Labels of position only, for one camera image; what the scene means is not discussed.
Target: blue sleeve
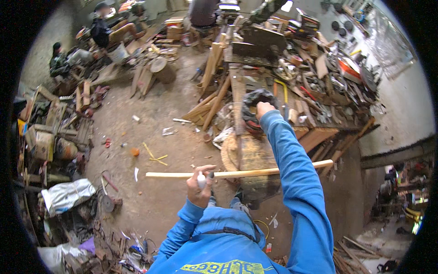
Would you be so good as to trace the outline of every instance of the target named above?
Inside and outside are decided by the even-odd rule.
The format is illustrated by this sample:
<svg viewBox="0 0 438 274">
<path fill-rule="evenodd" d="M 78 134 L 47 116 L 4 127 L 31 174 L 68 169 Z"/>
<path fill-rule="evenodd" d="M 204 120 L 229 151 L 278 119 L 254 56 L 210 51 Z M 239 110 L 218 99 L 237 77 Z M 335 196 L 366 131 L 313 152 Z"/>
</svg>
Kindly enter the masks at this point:
<svg viewBox="0 0 438 274">
<path fill-rule="evenodd" d="M 291 273 L 335 273 L 333 233 L 318 174 L 292 127 L 271 110 L 260 119 L 280 169 L 283 202 L 293 220 L 287 269 Z"/>
<path fill-rule="evenodd" d="M 158 255 L 154 257 L 153 266 L 165 262 L 190 239 L 196 224 L 198 224 L 204 213 L 204 209 L 194 205 L 189 199 L 186 200 L 185 205 L 178 212 L 180 220 L 167 233 L 167 238 L 161 243 Z"/>
</svg>

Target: belt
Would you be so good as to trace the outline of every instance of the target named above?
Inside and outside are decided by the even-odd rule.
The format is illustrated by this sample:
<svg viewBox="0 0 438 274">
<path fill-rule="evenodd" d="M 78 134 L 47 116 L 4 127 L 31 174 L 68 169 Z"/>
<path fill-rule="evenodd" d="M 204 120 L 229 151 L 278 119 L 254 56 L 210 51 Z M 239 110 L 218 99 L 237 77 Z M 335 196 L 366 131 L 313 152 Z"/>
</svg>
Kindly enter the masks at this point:
<svg viewBox="0 0 438 274">
<path fill-rule="evenodd" d="M 256 244 L 258 244 L 258 242 L 260 241 L 260 233 L 258 232 L 257 228 L 254 225 L 254 231 L 255 231 L 255 236 L 256 238 L 254 239 L 254 237 L 252 235 L 249 235 L 246 232 L 243 232 L 239 229 L 235 229 L 235 228 L 229 228 L 229 227 L 224 227 L 222 229 L 215 229 L 215 230 L 210 230 L 201 234 L 219 234 L 219 233 L 231 233 L 231 234 L 235 234 L 235 235 L 243 235 L 245 237 L 247 237 L 248 239 L 250 239 L 251 241 L 255 242 Z"/>
</svg>

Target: concrete floor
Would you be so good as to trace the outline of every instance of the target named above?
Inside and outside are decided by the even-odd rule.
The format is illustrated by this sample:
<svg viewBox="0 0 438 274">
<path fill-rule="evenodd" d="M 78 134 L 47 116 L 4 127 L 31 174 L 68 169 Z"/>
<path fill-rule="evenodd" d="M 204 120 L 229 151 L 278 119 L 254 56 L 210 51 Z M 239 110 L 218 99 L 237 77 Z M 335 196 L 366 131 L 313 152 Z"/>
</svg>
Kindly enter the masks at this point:
<svg viewBox="0 0 438 274">
<path fill-rule="evenodd" d="M 219 150 L 211 143 L 204 143 L 201 132 L 194 133 L 194 126 L 172 121 L 172 118 L 180 118 L 196 105 L 198 94 L 195 84 L 189 80 L 196 67 L 207 57 L 206 53 L 198 54 L 191 48 L 182 48 L 180 53 L 181 69 L 177 71 L 176 81 L 168 85 L 156 83 L 144 101 L 139 100 L 137 95 L 129 98 L 130 81 L 125 81 L 124 86 L 112 85 L 102 108 L 93 116 L 95 148 L 86 171 L 87 178 L 98 186 L 100 173 L 108 170 L 119 188 L 119 192 L 115 192 L 108 187 L 109 194 L 123 198 L 123 206 L 119 212 L 104 215 L 102 218 L 106 232 L 109 232 L 109 228 L 120 229 L 125 233 L 131 230 L 144 237 L 148 231 L 147 236 L 157 247 L 178 220 L 177 212 L 186 199 L 186 184 L 184 180 L 146 178 L 145 173 L 189 172 L 191 164 L 216 164 L 217 171 L 224 170 Z M 132 120 L 132 115 L 139 116 L 141 122 Z M 162 129 L 171 126 L 178 129 L 178 132 L 162 136 Z M 112 139 L 112 145 L 108 149 L 100 144 L 106 138 Z M 122 148 L 122 142 L 128 145 Z M 150 156 L 142 142 L 148 145 L 155 157 L 167 154 L 168 157 L 163 162 L 168 166 L 149 160 Z M 138 157 L 131 156 L 131 147 L 140 149 Z M 362 183 L 357 143 L 344 154 L 343 161 L 342 168 L 335 172 L 334 181 L 321 178 L 326 211 L 335 239 L 343 235 L 358 235 L 364 226 L 365 187 Z M 139 168 L 138 182 L 134 179 L 135 167 Z M 371 176 L 376 181 L 383 179 L 378 177 Z M 218 206 L 228 207 L 236 186 L 227 181 L 218 181 L 213 188 Z M 292 221 L 290 212 L 283 205 L 281 196 L 262 202 L 260 209 L 251 212 L 254 219 L 266 223 L 276 212 L 279 225 L 276 229 L 273 225 L 270 226 L 267 240 L 272 243 L 272 252 L 268 254 L 271 258 L 289 255 L 293 230 L 293 225 L 288 224 Z"/>
</svg>

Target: hand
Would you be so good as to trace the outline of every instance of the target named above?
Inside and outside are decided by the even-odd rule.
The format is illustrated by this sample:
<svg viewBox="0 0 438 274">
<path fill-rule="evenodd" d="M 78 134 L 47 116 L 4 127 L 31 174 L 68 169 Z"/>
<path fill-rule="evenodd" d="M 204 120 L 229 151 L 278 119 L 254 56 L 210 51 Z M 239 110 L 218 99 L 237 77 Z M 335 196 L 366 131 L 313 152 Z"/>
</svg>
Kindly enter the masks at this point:
<svg viewBox="0 0 438 274">
<path fill-rule="evenodd" d="M 265 102 L 258 102 L 257 103 L 257 113 L 255 115 L 255 117 L 257 118 L 258 121 L 260 121 L 260 119 L 263 117 L 263 115 L 271 110 L 275 110 L 275 107 L 273 105 L 271 105 L 270 103 L 265 103 Z"/>
<path fill-rule="evenodd" d="M 198 175 L 199 172 L 202 171 L 202 173 L 207 177 L 207 175 L 209 174 L 209 172 L 207 171 L 213 170 L 215 168 L 215 165 L 205 165 L 202 167 L 197 167 L 194 170 L 192 178 L 187 180 L 187 197 L 189 198 L 189 201 L 191 201 L 194 205 L 203 208 L 207 207 L 208 201 L 210 200 L 211 196 L 213 180 L 207 178 L 207 183 L 205 184 L 204 189 L 200 189 L 198 185 Z"/>
</svg>

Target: blue sweatshirt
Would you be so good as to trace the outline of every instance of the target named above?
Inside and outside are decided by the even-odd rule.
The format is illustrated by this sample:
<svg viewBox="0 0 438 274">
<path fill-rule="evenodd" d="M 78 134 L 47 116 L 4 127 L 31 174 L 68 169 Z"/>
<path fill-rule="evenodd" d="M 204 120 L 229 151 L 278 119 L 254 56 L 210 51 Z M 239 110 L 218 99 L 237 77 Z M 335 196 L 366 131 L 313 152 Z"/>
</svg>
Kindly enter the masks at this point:
<svg viewBox="0 0 438 274">
<path fill-rule="evenodd" d="M 168 232 L 148 273 L 335 273 L 333 234 L 325 213 L 324 196 L 312 162 L 278 110 L 260 120 L 280 169 L 283 202 L 293 219 L 292 245 L 286 267 L 274 263 L 258 243 L 244 235 L 202 234 L 235 228 L 255 238 L 246 213 L 220 207 L 201 208 L 188 199 L 180 220 Z"/>
</svg>

